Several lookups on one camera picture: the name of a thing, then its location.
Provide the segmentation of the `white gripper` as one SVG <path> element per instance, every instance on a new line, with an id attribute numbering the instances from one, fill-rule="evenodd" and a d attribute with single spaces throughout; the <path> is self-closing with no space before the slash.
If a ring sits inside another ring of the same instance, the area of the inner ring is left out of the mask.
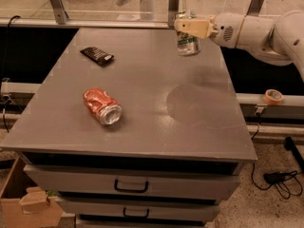
<path id="1" fill-rule="evenodd" d="M 175 30 L 200 39 L 210 37 L 218 46 L 235 48 L 245 16 L 237 13 L 221 13 L 203 18 L 180 18 L 174 22 Z"/>

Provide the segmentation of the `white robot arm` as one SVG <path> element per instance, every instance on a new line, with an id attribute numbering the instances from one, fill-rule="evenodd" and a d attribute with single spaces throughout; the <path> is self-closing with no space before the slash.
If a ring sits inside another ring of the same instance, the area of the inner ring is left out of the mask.
<path id="1" fill-rule="evenodd" d="M 285 67 L 294 64 L 304 80 L 304 13 L 292 10 L 276 20 L 225 12 L 204 18 L 179 18 L 178 32 L 210 38 L 224 48 L 247 51 L 261 62 Z"/>

